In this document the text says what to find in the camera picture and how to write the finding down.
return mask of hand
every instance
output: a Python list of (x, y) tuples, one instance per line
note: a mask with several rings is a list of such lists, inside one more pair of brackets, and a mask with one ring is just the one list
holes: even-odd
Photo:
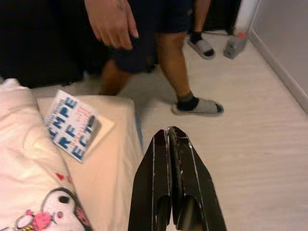
[(97, 40), (117, 49), (133, 48), (129, 35), (139, 35), (127, 0), (85, 0), (85, 5)]

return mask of foot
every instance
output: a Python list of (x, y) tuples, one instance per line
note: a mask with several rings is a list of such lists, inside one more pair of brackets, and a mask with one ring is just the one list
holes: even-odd
[(192, 32), (188, 40), (190, 45), (202, 58), (212, 59), (215, 56), (215, 51), (205, 39), (202, 38), (201, 32)]
[(172, 112), (180, 116), (182, 115), (219, 116), (224, 112), (223, 106), (213, 100), (205, 100), (202, 98), (195, 98), (195, 99), (192, 100), (191, 102), (185, 102), (185, 103), (181, 102), (173, 105)]

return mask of black sock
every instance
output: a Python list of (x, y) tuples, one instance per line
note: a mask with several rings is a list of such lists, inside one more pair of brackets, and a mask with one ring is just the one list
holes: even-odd
[(191, 42), (192, 42), (193, 44), (196, 44), (196, 42), (198, 42), (198, 41), (200, 41), (200, 40), (202, 39), (201, 33), (202, 33), (202, 32), (195, 32), (195, 31), (193, 31), (193, 32), (191, 33)]
[(199, 99), (190, 92), (187, 95), (178, 98), (177, 107), (181, 111), (191, 111), (196, 108), (198, 103)]

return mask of gray slipper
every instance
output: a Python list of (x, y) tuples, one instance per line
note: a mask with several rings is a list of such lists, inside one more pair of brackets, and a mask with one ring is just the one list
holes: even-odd
[(191, 111), (181, 111), (178, 109), (177, 104), (174, 104), (171, 111), (176, 115), (199, 115), (199, 116), (220, 116), (224, 112), (224, 108), (218, 102), (213, 100), (205, 100), (199, 98), (197, 107)]
[[(213, 59), (215, 57), (215, 52), (212, 46), (205, 40), (202, 39), (197, 41), (196, 44), (193, 44), (190, 39), (187, 41), (188, 45), (190, 45), (202, 58), (204, 59)], [(205, 53), (209, 51), (213, 51), (213, 54), (210, 56), (205, 55)]]

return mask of book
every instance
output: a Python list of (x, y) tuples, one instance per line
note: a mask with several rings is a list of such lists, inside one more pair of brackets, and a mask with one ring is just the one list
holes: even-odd
[(79, 162), (114, 125), (93, 107), (62, 90), (57, 92), (44, 123), (52, 141)]

